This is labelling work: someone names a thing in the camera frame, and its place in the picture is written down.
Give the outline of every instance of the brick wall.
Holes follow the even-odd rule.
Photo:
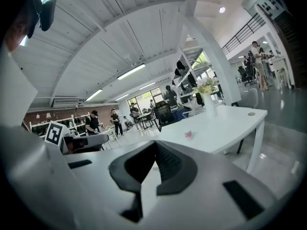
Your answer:
[[[115,108],[115,110],[118,110],[118,105],[108,105],[108,106],[98,106],[98,107],[84,107],[84,108],[78,108],[77,111],[75,109],[68,109],[68,110],[54,110],[54,111],[43,111],[43,112],[36,112],[36,113],[27,113],[24,117],[25,124],[30,128],[30,123],[32,125],[35,125],[39,122],[43,122],[46,120],[46,114],[51,114],[51,120],[57,120],[58,119],[64,119],[69,118],[73,114],[74,116],[77,115],[85,115],[88,112],[91,113],[93,110],[97,110],[99,116],[99,122],[103,122],[104,125],[110,125],[110,119],[111,119],[111,110],[112,108]]]

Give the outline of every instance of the black bag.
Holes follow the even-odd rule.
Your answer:
[[[177,68],[178,68],[179,70],[184,70],[184,69],[185,69],[184,65],[181,63],[180,60],[177,62]]]

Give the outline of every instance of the railing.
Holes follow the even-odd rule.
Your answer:
[[[237,34],[229,40],[224,47],[222,47],[222,51],[225,55],[227,55],[230,51],[234,50],[238,45],[240,45],[245,39],[247,39],[250,35],[254,34],[259,28],[261,28],[265,24],[265,21],[261,18],[259,14],[255,14],[249,22],[242,27]]]

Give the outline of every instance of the white flower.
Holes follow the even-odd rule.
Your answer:
[[[203,86],[203,85],[206,85],[206,82],[207,82],[207,78],[203,78],[201,80],[198,80],[196,83],[197,83],[197,86],[200,87],[200,86]]]

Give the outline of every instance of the person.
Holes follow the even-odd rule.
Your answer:
[[[118,115],[116,114],[115,109],[112,109],[112,111],[111,111],[111,121],[112,121],[112,123],[113,123],[114,126],[115,126],[115,133],[116,133],[116,136],[118,137],[118,128],[119,128],[120,134],[123,136],[123,135],[124,135],[124,134],[123,134],[123,128],[122,128],[122,126],[121,126],[119,117],[118,117]]]
[[[177,106],[177,94],[175,91],[171,90],[169,85],[166,86],[166,92],[163,94],[163,99],[169,103],[169,105]]]
[[[91,114],[85,118],[85,128],[89,136],[99,133],[98,112],[93,110]]]
[[[133,117],[133,119],[134,119],[134,123],[135,123],[135,125],[136,125],[137,130],[140,130],[139,127],[138,127],[138,123],[139,123],[139,121],[140,121],[140,119],[138,119],[138,116],[140,115],[140,114],[139,114],[139,109],[136,108],[136,107],[134,106],[134,103],[131,103],[130,115],[131,115],[131,116]]]
[[[260,75],[260,89],[261,90],[268,90],[266,80],[265,80],[265,71],[262,64],[262,55],[260,55],[258,50],[258,43],[256,41],[252,42],[251,52],[255,58],[255,67],[257,68],[259,75]]]
[[[154,109],[155,108],[155,103],[154,100],[150,100],[150,109]]]
[[[265,72],[266,72],[266,77],[269,78],[272,74],[271,74],[271,70],[270,70],[270,65],[269,65],[269,61],[268,61],[268,56],[265,54],[263,48],[261,47],[259,49],[259,53],[263,56],[262,59],[262,64],[265,68]]]
[[[125,120],[125,125],[127,127],[133,127],[133,123],[130,121],[130,119],[128,119],[126,116],[124,116],[124,120]]]

